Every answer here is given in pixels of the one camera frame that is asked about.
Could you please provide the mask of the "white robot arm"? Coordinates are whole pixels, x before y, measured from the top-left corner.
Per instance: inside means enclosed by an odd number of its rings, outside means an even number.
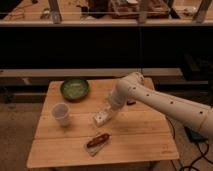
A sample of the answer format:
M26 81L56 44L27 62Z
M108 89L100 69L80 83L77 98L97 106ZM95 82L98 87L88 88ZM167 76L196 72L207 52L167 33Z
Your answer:
M139 72L120 78L108 96L108 103L118 110L128 99L140 101L202 136L213 139L212 107L147 88Z

